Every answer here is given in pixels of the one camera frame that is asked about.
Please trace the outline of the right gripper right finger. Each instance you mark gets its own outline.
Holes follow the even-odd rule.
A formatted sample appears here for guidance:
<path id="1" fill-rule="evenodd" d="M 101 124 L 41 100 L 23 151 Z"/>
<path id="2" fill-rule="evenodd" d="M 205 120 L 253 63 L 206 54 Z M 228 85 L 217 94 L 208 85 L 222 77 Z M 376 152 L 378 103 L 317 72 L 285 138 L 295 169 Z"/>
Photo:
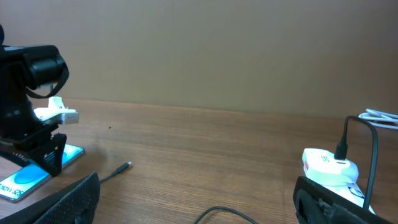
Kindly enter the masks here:
<path id="1" fill-rule="evenodd" d="M 293 194 L 300 224 L 391 224 L 307 177 L 298 177 Z"/>

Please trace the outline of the turquoise screen Galaxy smartphone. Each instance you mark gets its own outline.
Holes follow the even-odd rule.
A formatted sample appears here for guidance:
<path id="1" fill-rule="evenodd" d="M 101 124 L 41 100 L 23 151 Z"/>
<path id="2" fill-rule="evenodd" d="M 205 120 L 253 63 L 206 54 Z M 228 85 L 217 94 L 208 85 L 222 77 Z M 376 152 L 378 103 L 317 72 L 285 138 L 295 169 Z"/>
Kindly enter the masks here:
<path id="1" fill-rule="evenodd" d="M 82 147 L 66 144 L 62 168 L 75 162 L 84 153 Z M 21 201 L 51 178 L 52 176 L 39 166 L 28 165 L 1 181 L 1 198 L 10 202 Z"/>

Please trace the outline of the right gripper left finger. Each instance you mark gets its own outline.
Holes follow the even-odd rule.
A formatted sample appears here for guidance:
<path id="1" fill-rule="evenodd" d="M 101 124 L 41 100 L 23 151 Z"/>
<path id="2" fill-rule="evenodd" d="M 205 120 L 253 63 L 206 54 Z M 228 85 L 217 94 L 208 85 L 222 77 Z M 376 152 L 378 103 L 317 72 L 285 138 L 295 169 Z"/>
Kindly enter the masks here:
<path id="1" fill-rule="evenodd" d="M 92 174 L 1 219 L 1 224 L 92 224 L 100 200 L 100 180 Z"/>

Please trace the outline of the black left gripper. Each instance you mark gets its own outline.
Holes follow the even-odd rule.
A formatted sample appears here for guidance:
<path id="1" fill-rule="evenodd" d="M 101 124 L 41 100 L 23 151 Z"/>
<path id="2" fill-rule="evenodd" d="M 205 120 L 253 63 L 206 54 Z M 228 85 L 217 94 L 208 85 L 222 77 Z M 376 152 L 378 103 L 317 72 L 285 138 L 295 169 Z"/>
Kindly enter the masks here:
<path id="1" fill-rule="evenodd" d="M 38 119 L 25 93 L 1 93 L 1 157 L 21 167 L 37 165 L 58 176 L 67 136 L 53 136 L 57 128 L 54 121 Z"/>

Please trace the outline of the white power strip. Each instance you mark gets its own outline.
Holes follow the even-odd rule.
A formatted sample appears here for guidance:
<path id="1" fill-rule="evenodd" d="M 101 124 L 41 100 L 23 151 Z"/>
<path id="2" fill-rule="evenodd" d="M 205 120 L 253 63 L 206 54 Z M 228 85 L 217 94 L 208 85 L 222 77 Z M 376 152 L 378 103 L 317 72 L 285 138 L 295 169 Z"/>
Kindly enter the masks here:
<path id="1" fill-rule="evenodd" d="M 342 186 L 327 186 L 322 185 L 323 187 L 331 190 L 337 195 L 349 200 L 359 207 L 363 207 L 366 195 L 361 191 L 357 182 L 355 184 L 346 184 Z"/>

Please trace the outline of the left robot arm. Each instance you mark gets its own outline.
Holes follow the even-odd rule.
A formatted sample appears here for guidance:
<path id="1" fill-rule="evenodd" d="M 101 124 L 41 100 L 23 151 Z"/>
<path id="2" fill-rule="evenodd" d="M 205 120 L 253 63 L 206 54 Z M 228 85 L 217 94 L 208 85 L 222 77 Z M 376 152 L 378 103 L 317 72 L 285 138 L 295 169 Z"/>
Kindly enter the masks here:
<path id="1" fill-rule="evenodd" d="M 35 164 L 56 177 L 62 171 L 67 137 L 52 134 L 60 124 L 41 121 L 31 98 L 36 89 L 51 85 L 55 96 L 69 77 L 66 62 L 54 45 L 1 45 L 1 157 L 25 167 Z"/>

